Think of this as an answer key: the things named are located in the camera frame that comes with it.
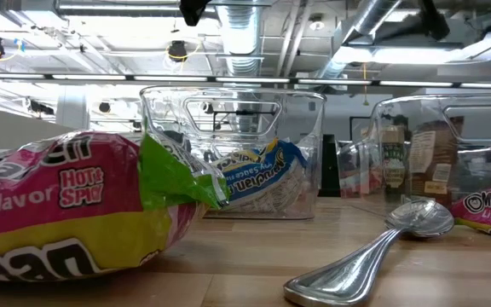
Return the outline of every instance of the yellow package label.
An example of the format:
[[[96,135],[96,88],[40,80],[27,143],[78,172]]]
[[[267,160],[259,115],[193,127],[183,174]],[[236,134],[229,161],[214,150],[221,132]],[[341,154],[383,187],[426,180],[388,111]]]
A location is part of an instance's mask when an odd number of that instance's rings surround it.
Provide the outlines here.
[[[2,233],[0,281],[57,281],[133,268],[165,249],[170,226],[168,211],[159,209]]]
[[[446,194],[447,184],[445,182],[425,182],[424,192],[428,194]]]

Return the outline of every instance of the noodle package inside bin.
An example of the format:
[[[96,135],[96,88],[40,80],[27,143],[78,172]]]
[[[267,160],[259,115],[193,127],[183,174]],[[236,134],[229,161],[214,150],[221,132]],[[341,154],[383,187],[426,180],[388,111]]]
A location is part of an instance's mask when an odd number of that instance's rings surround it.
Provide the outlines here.
[[[379,214],[435,200],[457,223],[491,234],[491,96],[380,102],[366,135],[338,148],[338,166],[343,196]]]
[[[325,97],[274,89],[152,87],[147,129],[223,173],[229,205],[209,217],[314,216]]]

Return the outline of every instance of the instant noodle package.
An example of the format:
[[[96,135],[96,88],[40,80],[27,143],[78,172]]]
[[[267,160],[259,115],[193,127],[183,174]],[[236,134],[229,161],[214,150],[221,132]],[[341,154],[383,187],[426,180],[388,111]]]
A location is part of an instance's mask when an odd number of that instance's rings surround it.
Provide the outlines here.
[[[144,264],[207,206],[222,173],[158,133],[72,132],[0,153],[0,281],[62,281]]]

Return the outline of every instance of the blue noodle packaging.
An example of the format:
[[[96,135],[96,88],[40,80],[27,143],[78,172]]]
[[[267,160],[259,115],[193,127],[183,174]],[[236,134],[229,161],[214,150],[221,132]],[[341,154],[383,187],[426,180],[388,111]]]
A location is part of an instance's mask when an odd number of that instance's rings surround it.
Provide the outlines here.
[[[229,210],[278,212],[301,193],[307,161],[293,143],[276,138],[264,148],[233,152],[213,165],[227,180]]]

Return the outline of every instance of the maruchan logo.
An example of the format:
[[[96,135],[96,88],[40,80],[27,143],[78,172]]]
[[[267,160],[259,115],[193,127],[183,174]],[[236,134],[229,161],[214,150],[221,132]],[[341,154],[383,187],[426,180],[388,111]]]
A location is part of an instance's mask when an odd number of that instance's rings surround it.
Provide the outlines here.
[[[486,208],[491,208],[491,192],[474,193],[464,198],[464,206],[473,214],[480,213]]]

